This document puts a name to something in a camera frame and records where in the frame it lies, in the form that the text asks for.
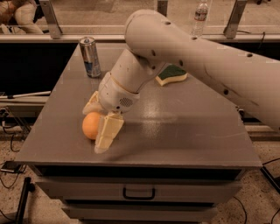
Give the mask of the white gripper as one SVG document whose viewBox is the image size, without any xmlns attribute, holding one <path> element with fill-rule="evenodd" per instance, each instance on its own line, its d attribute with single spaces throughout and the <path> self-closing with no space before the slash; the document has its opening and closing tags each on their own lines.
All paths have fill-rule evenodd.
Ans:
<svg viewBox="0 0 280 224">
<path fill-rule="evenodd" d="M 132 109 L 140 98 L 140 94 L 132 94 L 116 83 L 110 72 L 103 77 L 98 91 L 95 91 L 82 110 L 84 115 L 92 112 L 104 114 L 99 121 L 98 133 L 95 139 L 94 152 L 104 153 L 113 143 L 121 130 L 124 120 L 119 113 L 126 113 Z"/>
</svg>

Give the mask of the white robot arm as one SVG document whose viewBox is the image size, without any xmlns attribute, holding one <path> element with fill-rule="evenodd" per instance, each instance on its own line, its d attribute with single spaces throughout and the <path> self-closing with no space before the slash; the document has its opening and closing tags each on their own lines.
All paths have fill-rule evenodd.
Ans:
<svg viewBox="0 0 280 224">
<path fill-rule="evenodd" d="M 123 126 L 122 114 L 167 64 L 208 85 L 273 130 L 280 129 L 280 61 L 195 38 L 154 10 L 131 14 L 126 48 L 83 109 L 101 112 L 94 150 L 103 153 Z"/>
</svg>

